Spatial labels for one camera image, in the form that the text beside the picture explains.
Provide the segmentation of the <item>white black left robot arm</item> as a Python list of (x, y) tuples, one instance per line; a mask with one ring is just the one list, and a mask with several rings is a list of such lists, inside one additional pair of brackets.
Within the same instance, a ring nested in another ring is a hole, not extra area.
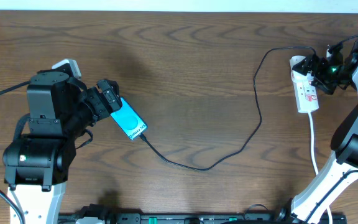
[(4, 181), (14, 202), (11, 223), (56, 223), (75, 141), (122, 108), (117, 82), (87, 88), (71, 72), (37, 72), (27, 87), (29, 113), (3, 154)]

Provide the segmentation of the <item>blue screen Galaxy smartphone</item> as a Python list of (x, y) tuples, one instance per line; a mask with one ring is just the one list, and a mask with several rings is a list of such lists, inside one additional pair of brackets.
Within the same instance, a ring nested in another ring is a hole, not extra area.
[(124, 134), (133, 141), (147, 128), (146, 122), (139, 116), (133, 107), (121, 97), (122, 107), (111, 113), (112, 119), (122, 129)]

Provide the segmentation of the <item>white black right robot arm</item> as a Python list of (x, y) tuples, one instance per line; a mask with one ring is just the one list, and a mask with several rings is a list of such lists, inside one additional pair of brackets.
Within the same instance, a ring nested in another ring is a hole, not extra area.
[[(300, 113), (318, 109), (315, 91), (332, 95), (335, 89), (351, 86), (358, 97), (358, 34), (348, 57), (343, 43), (330, 46), (325, 57), (316, 54), (290, 59), (291, 79)], [(339, 125), (331, 139), (331, 154), (312, 182), (288, 201), (277, 221), (319, 223), (323, 213), (353, 182), (358, 180), (358, 104)]]

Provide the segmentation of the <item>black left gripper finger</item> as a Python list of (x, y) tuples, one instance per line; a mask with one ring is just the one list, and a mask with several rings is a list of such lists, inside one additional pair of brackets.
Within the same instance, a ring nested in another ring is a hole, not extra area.
[(119, 111), (122, 108), (121, 98), (113, 90), (103, 91), (103, 96), (105, 97), (109, 106), (109, 110), (112, 113), (115, 111)]
[(97, 82), (97, 86), (101, 91), (111, 90), (113, 93), (119, 93), (119, 85), (116, 81), (102, 79)]

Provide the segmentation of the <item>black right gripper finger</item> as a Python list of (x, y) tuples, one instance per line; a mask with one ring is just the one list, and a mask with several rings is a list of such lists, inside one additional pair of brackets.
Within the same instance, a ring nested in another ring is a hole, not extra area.
[(314, 86), (315, 88), (321, 90), (322, 92), (324, 92), (327, 95), (332, 95), (334, 93), (334, 86), (332, 86), (330, 83), (326, 84), (326, 83), (321, 82), (317, 79), (314, 79), (311, 82), (311, 85)]
[(304, 76), (308, 73), (313, 74), (318, 69), (319, 57), (316, 54), (306, 56), (300, 62), (296, 62), (291, 66), (292, 70)]

